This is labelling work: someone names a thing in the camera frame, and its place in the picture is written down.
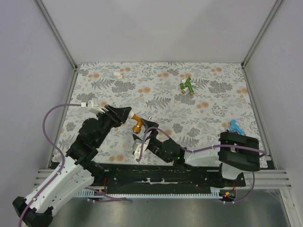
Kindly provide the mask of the white pipe elbow far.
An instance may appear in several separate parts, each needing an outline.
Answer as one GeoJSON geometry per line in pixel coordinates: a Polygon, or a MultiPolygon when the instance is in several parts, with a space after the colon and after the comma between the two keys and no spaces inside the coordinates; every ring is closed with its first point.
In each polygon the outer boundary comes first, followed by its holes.
{"type": "Polygon", "coordinates": [[[119,72],[114,72],[113,76],[116,77],[117,79],[121,79],[123,76],[119,72]]]}

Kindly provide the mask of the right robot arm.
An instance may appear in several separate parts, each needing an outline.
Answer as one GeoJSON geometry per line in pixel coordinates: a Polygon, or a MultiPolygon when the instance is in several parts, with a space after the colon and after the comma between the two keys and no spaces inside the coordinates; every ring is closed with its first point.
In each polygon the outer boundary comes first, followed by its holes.
{"type": "Polygon", "coordinates": [[[228,130],[219,134],[219,142],[204,148],[190,150],[181,146],[171,137],[165,141],[157,139],[161,130],[158,124],[142,120],[133,129],[133,155],[140,162],[143,153],[149,150],[166,163],[189,169],[218,164],[219,172],[210,180],[216,188],[236,186],[237,178],[243,172],[255,173],[260,170],[260,158],[266,151],[260,150],[259,140],[248,137],[232,120],[228,130]]]}

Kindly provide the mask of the white pipe elbow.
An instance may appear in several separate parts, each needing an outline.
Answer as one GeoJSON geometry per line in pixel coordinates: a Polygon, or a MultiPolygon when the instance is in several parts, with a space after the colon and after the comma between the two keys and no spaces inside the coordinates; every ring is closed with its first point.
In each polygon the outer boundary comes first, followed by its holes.
{"type": "Polygon", "coordinates": [[[129,113],[128,118],[132,119],[133,115],[134,115],[133,113],[129,113]]]}

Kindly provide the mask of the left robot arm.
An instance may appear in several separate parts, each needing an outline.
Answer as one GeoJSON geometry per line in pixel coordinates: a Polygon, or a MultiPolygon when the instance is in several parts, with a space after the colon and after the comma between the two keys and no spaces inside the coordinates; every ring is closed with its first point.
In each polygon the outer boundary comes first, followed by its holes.
{"type": "Polygon", "coordinates": [[[112,128],[120,127],[131,115],[131,107],[100,108],[90,100],[79,104],[96,115],[86,119],[76,140],[68,151],[61,153],[62,160],[55,170],[26,197],[17,197],[13,207],[19,216],[18,225],[47,227],[56,213],[76,194],[90,185],[101,185],[104,168],[93,161],[112,128]]]}

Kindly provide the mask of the orange water faucet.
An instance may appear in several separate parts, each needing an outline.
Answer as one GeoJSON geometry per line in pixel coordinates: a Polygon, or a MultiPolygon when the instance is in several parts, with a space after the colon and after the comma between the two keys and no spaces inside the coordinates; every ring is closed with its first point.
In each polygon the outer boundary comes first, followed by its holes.
{"type": "Polygon", "coordinates": [[[142,131],[142,128],[144,128],[144,130],[147,130],[148,126],[145,119],[137,116],[136,114],[132,114],[130,118],[136,121],[135,125],[132,127],[134,134],[139,134],[142,131]]]}

